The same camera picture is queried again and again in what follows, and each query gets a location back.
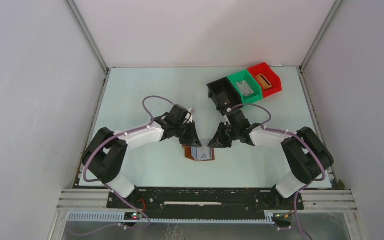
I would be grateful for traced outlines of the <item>brown leather card holder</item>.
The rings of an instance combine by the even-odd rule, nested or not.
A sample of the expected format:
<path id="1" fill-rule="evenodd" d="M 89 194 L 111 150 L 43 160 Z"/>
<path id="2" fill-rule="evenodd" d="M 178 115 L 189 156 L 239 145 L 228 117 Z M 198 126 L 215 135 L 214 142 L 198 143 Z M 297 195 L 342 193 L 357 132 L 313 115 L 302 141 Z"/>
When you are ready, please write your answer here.
<path id="1" fill-rule="evenodd" d="M 184 157 L 195 162 L 209 162 L 215 160 L 215 151 L 208 147 L 210 140 L 201 142 L 202 147 L 183 145 Z"/>

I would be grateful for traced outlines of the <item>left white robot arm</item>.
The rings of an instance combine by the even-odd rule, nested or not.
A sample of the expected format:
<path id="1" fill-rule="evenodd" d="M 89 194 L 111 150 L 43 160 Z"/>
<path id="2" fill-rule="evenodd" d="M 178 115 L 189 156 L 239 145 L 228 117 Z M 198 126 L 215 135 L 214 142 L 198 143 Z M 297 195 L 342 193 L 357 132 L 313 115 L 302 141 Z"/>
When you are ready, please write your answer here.
<path id="1" fill-rule="evenodd" d="M 95 182 L 101 182 L 119 195 L 118 201 L 125 208 L 133 208 L 138 194 L 137 187 L 122 174 L 126 153 L 173 137 L 183 146 L 201 147 L 192 115 L 190 110 L 175 104 L 170 112 L 134 129 L 124 132 L 107 127 L 99 129 L 82 154 L 83 173 L 91 172 Z"/>

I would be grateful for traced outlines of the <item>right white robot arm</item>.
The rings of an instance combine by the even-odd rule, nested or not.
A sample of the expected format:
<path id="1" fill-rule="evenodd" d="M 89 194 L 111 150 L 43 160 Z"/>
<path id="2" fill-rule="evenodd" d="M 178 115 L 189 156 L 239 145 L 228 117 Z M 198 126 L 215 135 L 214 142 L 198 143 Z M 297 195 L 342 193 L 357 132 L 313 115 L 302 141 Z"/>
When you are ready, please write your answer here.
<path id="1" fill-rule="evenodd" d="M 209 148 L 226 149 L 234 141 L 253 147 L 281 147 L 290 172 L 271 191 L 271 204 L 284 209 L 291 202 L 291 196 L 326 178 L 326 170 L 334 164 L 334 158 L 316 133 L 310 127 L 296 132 L 268 128 L 265 123 L 250 124 L 243 112 L 232 110 L 225 115 Z"/>

